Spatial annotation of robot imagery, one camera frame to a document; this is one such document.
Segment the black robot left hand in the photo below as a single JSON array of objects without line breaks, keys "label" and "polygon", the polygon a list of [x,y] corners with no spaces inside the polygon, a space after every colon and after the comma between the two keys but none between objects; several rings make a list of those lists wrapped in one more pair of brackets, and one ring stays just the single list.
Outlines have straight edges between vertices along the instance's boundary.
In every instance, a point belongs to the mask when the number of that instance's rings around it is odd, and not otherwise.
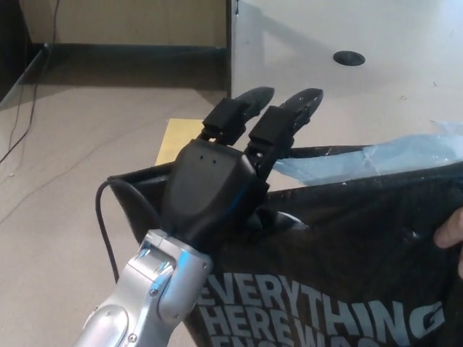
[{"label": "black robot left hand", "polygon": [[213,254],[263,202],[273,165],[323,99],[321,89],[308,88],[270,106],[273,95],[272,87],[257,87],[222,99],[206,116],[167,181],[161,208],[167,234]]}]

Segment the person's hand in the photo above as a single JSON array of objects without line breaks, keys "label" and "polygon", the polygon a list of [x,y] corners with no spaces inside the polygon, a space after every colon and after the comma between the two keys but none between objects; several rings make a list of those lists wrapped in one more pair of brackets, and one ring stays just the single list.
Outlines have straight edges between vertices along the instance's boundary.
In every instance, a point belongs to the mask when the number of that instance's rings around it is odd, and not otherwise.
[{"label": "person's hand", "polygon": [[451,216],[436,230],[434,234],[434,242],[437,247],[441,249],[448,249],[451,247],[459,246],[459,259],[457,272],[460,278],[463,276],[463,264],[462,264],[462,238],[463,238],[463,227],[462,217],[463,209],[460,207],[455,210]]}]

